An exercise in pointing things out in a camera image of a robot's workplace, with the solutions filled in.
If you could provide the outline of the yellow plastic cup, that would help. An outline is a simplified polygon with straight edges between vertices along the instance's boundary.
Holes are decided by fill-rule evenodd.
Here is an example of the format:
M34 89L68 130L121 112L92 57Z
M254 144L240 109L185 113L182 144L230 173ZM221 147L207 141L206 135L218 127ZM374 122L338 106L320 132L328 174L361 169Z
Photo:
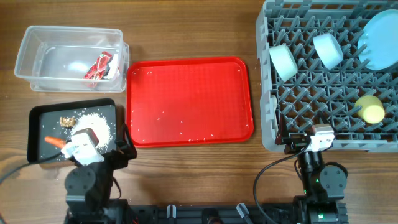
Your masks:
M360 97L355 103L355 107L357 106L361 107L358 116L369 124L380 123L385 117L386 112L383 104L376 96L365 95Z

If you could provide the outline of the brown food scrap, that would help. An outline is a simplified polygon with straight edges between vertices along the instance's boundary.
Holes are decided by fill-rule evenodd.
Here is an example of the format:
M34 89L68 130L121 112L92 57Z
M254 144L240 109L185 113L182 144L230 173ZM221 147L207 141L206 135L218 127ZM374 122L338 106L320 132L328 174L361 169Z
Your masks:
M74 117L60 117L59 124L64 128L72 128L76 124L76 119Z

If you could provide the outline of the orange carrot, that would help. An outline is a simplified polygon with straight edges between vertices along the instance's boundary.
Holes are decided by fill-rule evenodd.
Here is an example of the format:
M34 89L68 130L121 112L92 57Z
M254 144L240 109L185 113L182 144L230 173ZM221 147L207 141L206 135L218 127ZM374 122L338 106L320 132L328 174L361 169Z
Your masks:
M51 144L51 145L53 145L53 146L55 146L55 147L58 147L60 149L62 149L67 144L67 142L65 140L59 139L59 138L55 138L53 136L44 137L44 141L49 143L49 144Z

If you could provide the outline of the green bowl with rice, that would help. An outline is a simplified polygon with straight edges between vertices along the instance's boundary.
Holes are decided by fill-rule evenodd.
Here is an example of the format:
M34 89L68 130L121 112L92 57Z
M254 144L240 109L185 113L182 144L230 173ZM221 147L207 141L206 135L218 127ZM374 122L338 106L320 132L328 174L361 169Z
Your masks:
M295 59L286 45L271 47L269 53L272 63L283 82L286 82L298 72Z

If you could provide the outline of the light blue bowl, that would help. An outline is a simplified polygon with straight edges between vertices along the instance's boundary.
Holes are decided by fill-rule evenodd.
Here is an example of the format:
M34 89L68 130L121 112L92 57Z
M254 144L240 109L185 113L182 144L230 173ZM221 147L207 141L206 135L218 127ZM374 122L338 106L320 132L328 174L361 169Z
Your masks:
M335 68L343 60L341 47L332 34L327 33L314 37L313 45L328 70Z

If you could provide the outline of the red snack wrapper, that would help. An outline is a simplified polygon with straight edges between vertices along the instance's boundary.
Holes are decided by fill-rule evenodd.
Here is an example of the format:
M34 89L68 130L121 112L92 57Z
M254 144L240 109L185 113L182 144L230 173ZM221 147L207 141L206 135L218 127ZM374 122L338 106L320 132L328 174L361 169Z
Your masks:
M104 77L108 63L112 55L106 51L102 52L83 77L85 80L100 80Z

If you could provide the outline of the light blue plate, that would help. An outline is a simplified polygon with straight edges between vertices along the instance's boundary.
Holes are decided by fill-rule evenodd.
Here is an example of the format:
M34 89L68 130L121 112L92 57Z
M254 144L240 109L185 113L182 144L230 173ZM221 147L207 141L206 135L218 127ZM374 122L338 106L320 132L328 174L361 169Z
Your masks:
M369 60L366 68L383 70L397 63L397 9L388 9L375 15L363 28L358 40L360 62Z

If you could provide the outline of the white plastic spoon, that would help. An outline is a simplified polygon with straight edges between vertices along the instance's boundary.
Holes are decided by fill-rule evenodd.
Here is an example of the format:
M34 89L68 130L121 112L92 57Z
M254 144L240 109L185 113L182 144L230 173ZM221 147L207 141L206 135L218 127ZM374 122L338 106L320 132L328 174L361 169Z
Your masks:
M275 95L271 95L270 97L271 102L272 102L272 111L273 111L273 120L272 120L272 128L275 132L275 134L277 134L278 132L278 123L277 123L277 116L276 116L276 109L277 109L277 97Z

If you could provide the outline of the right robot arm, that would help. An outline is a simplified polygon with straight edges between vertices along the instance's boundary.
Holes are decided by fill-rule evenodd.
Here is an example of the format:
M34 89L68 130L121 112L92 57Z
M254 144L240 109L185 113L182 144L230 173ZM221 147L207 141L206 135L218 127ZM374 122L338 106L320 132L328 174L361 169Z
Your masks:
M288 215L280 213L282 223L348 223L344 199L348 171L337 162L325 162L322 152L333 145L335 128L319 112L320 124L302 137L290 136L282 115L275 143L284 145L285 154L295 154L295 170L303 185L303 196L295 196Z

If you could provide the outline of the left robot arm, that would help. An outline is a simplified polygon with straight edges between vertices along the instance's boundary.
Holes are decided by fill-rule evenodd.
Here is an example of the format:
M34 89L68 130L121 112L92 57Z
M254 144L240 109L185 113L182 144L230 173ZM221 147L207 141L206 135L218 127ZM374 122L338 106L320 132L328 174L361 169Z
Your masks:
M65 223L139 223L126 199L110 198L112 186L119 185L114 171L137 157L127 126L123 124L121 130L116 149L104 155L96 150L99 139L90 128L75 132L63 147L62 152L76 164L65 179Z

